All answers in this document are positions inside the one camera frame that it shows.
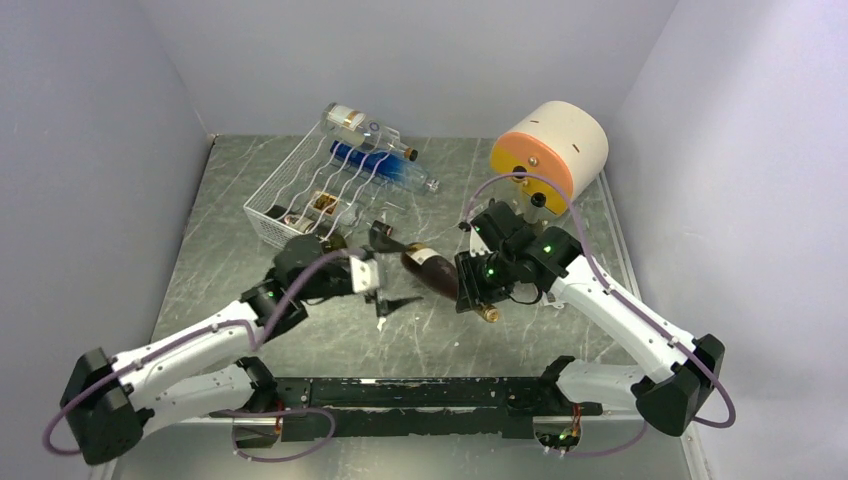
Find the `brown bottle gold foil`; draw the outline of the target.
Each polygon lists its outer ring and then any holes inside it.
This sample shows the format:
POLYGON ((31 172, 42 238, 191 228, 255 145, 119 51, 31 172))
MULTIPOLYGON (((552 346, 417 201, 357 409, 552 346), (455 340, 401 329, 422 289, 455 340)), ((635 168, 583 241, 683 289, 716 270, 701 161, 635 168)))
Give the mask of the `brown bottle gold foil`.
POLYGON ((430 290, 453 303, 457 314, 474 312, 488 323, 497 322, 501 315, 497 307, 479 298, 471 264, 453 260, 424 243, 412 243, 400 254, 403 267, 430 290))

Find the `clear bottle white gold label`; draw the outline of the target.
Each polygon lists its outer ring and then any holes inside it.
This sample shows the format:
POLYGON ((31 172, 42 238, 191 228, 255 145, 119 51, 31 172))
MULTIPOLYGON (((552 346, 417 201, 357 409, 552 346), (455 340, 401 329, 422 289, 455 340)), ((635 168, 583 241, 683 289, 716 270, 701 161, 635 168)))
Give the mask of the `clear bottle white gold label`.
POLYGON ((517 202, 521 202, 524 199, 526 194, 525 189, 528 186, 528 178, 525 176, 525 171, 514 172, 511 181, 514 183, 514 199, 517 202))

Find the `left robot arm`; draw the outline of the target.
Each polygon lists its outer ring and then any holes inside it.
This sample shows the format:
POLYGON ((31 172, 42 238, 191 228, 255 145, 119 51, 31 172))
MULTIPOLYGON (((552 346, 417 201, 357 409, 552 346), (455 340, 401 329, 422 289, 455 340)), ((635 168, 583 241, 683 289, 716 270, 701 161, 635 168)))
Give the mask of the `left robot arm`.
POLYGON ((362 247, 325 249, 310 234, 288 240, 260 282, 208 318, 116 355, 101 348, 82 354, 60 411, 42 434, 44 448, 95 466, 187 418, 226 410, 268 413, 277 384, 255 352, 305 320, 308 300, 360 295, 379 317, 409 304, 382 297, 387 280, 379 261, 408 249, 380 225, 362 247))

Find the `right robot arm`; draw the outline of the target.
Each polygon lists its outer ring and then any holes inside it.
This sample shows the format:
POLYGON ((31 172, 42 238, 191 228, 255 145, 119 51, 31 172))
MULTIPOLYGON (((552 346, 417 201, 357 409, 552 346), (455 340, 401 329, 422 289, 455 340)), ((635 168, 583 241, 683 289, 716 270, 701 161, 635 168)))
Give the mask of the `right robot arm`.
POLYGON ((633 359, 631 366, 568 360, 539 391, 550 413, 575 403, 635 409, 654 429, 679 437, 718 386, 725 346, 663 319, 627 291, 566 230, 535 232, 508 204, 491 203, 460 223, 469 247, 459 252, 457 312, 507 299, 518 284, 535 287, 546 306, 571 306, 633 359))

